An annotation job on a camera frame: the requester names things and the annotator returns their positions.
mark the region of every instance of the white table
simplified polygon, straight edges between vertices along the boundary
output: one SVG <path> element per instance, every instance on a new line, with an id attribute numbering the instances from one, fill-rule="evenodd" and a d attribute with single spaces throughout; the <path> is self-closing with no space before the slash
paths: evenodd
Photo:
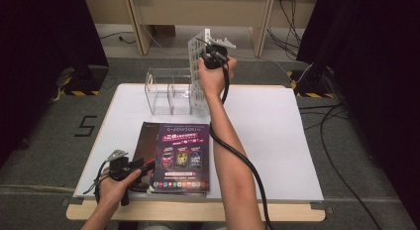
<path id="1" fill-rule="evenodd" d="M 226 110 L 262 178 L 271 221 L 322 221 L 325 211 L 313 208 L 323 195 L 304 136 L 292 89 L 280 86 L 231 85 Z M 152 115 L 143 84 L 121 84 L 96 138 L 67 217 L 87 219 L 96 202 L 86 195 L 102 162 L 116 149 L 131 159 L 144 121 L 209 123 L 209 116 Z M 210 154 L 211 189 L 206 198 L 174 199 L 130 193 L 131 203 L 120 207 L 115 220 L 224 221 L 218 179 Z"/>

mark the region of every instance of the human arm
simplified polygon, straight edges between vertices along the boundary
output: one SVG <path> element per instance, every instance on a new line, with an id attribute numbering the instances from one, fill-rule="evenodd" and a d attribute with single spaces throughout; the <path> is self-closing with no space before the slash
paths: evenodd
<path id="1" fill-rule="evenodd" d="M 229 57 L 230 79 L 237 61 Z M 223 106 L 220 94 L 224 89 L 221 68 L 209 70 L 198 61 L 200 85 L 204 91 L 214 133 L 244 156 L 246 152 Z M 228 229 L 263 229 L 257 203 L 253 173 L 238 157 L 214 142 L 214 160 L 219 178 Z"/>
<path id="2" fill-rule="evenodd" d="M 141 171 L 135 170 L 125 179 L 116 181 L 111 177 L 102 179 L 100 185 L 101 198 L 92 215 L 81 228 L 82 230 L 103 230 L 111 220 L 112 215 L 118 209 L 121 199 L 127 187 L 139 175 Z"/>

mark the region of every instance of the right hand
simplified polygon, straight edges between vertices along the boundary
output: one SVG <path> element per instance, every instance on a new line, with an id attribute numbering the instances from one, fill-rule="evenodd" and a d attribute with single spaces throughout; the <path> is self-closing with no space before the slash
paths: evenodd
<path id="1" fill-rule="evenodd" d="M 237 61 L 233 57 L 228 57 L 228 65 L 225 68 L 229 69 L 229 80 L 234 77 L 234 69 L 237 66 Z M 198 74 L 200 76 L 200 85 L 206 97 L 218 96 L 225 88 L 225 78 L 222 67 L 217 69 L 208 69 L 204 64 L 204 59 L 198 60 Z"/>

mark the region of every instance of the clear acrylic box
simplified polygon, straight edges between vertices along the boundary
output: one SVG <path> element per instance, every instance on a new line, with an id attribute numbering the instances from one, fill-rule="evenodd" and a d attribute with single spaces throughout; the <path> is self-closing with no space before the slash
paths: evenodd
<path id="1" fill-rule="evenodd" d="M 150 68 L 146 76 L 145 94 L 153 115 L 207 115 L 208 108 L 194 107 L 199 95 L 191 90 L 189 68 Z"/>

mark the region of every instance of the book cover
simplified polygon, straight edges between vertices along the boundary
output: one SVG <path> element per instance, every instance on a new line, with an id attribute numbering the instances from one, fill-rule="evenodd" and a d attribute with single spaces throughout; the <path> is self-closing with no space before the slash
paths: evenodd
<path id="1" fill-rule="evenodd" d="M 159 123 L 144 122 L 139 135 L 133 162 L 142 161 L 143 163 L 155 160 L 155 149 L 158 140 Z M 129 186 L 129 190 L 135 192 L 147 192 L 150 186 L 152 172 L 149 172 L 141 179 L 137 179 Z"/>
<path id="2" fill-rule="evenodd" d="M 155 159 L 151 192 L 209 191 L 209 125 L 159 124 Z"/>

